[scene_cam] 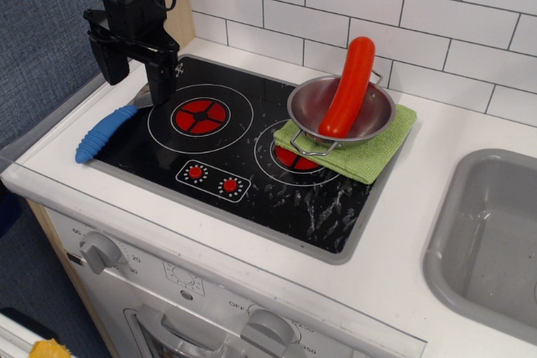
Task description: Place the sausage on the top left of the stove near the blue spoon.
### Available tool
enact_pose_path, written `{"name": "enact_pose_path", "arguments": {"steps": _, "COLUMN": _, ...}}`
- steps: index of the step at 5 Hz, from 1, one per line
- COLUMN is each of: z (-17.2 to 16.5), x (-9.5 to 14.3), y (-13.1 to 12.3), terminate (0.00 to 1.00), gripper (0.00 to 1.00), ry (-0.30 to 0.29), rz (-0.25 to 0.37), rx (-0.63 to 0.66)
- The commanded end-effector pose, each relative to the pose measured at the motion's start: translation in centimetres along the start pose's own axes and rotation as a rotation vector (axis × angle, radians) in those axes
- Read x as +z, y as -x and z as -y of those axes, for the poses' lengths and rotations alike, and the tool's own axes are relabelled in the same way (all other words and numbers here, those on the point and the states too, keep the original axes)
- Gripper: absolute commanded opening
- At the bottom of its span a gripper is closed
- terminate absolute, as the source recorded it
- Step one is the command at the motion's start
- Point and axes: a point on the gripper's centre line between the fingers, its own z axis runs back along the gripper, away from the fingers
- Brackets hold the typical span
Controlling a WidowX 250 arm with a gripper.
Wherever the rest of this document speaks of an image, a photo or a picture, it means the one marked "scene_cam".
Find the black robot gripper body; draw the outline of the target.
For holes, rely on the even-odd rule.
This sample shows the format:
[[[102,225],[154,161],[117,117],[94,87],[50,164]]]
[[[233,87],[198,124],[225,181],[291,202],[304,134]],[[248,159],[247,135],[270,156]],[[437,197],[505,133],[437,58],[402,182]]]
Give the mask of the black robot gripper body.
[[[179,44],[167,33],[165,0],[102,0],[103,10],[88,9],[89,39],[115,44],[129,59],[143,63],[177,63]]]

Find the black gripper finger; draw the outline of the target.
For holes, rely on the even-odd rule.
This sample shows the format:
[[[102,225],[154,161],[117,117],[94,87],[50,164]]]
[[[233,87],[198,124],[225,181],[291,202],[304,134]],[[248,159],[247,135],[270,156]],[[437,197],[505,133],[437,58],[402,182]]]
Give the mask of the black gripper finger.
[[[116,85],[129,74],[128,57],[115,44],[90,37],[91,50],[105,80]]]
[[[176,88],[175,64],[146,63],[145,69],[153,104],[155,106],[164,104]]]

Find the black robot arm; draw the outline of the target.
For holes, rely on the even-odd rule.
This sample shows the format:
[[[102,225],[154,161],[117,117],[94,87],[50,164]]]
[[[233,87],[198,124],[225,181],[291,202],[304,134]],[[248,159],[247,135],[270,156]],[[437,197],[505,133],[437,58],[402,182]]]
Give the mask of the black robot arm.
[[[175,91],[180,45],[164,28],[177,0],[102,0],[103,10],[87,9],[89,40],[106,81],[116,85],[129,74],[130,59],[144,64],[149,94],[161,105]]]

